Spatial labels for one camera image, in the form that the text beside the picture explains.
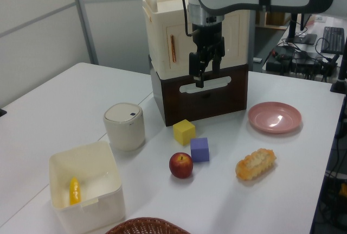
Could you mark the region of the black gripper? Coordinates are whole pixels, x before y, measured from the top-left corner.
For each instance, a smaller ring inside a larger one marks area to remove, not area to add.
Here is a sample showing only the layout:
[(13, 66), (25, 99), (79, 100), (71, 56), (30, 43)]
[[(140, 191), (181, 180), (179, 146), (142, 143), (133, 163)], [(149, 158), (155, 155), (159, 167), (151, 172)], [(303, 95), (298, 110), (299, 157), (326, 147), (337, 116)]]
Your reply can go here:
[(222, 57), (225, 56), (222, 23), (210, 26), (192, 24), (193, 42), (197, 51), (189, 54), (189, 74), (193, 77), (196, 87), (204, 88), (204, 73), (213, 60), (213, 72), (220, 70)]

